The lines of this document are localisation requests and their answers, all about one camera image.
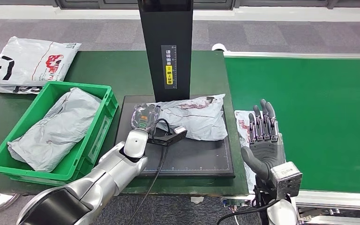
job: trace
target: gray plastic package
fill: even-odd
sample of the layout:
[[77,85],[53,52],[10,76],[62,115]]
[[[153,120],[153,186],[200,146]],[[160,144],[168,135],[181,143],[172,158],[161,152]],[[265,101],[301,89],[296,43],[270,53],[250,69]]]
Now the gray plastic package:
[[[159,118],[167,120],[171,129],[183,125],[187,129],[187,138],[218,141],[227,137],[221,111],[224,96],[221,94],[153,104],[161,107]],[[157,128],[167,130],[162,121],[157,124]]]
[[12,158],[25,162],[35,171],[51,172],[85,137],[101,99],[71,88],[23,136],[8,142]]

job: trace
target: green plastic crate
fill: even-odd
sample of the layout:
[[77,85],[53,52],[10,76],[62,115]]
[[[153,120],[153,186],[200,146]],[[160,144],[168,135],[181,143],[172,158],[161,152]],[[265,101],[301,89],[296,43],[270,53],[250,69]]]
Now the green plastic crate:
[[[25,134],[32,125],[45,116],[62,95],[73,87],[102,99],[86,136],[71,149],[52,172],[37,172],[28,164],[13,159],[8,151],[7,142]],[[48,82],[0,145],[0,173],[6,174],[13,180],[54,186],[83,177],[92,170],[97,160],[117,108],[118,102],[110,86]]]

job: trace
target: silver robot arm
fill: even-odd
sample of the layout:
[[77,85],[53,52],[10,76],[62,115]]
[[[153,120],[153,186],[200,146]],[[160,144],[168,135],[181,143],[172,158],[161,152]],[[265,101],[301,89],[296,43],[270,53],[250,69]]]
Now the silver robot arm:
[[145,169],[147,141],[147,131],[130,131],[126,142],[104,154],[89,174],[35,196],[20,212],[16,225],[92,224],[109,200]]

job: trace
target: robot end effector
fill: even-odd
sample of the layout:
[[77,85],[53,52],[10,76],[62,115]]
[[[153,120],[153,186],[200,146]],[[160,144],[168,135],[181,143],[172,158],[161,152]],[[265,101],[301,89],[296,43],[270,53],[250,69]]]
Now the robot end effector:
[[295,197],[299,194],[302,173],[286,162],[282,134],[278,129],[274,108],[264,99],[249,114],[250,147],[241,149],[243,160],[256,173],[257,186],[274,199]]

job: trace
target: printed logo on bag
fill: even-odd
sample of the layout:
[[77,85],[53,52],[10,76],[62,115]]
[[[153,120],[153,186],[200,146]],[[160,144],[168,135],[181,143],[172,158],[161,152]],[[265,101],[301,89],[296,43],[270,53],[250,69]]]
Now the printed logo on bag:
[[4,81],[9,80],[9,78],[12,75],[12,70],[14,66],[15,66],[15,61],[12,58],[9,58],[8,56],[5,55],[0,55],[0,72],[5,73],[6,71],[6,75],[3,77]]
[[54,78],[53,74],[55,74],[59,69],[61,60],[63,58],[64,55],[49,55],[46,61],[46,67],[48,69],[47,72],[50,73],[50,76],[47,80],[49,81],[53,80]]

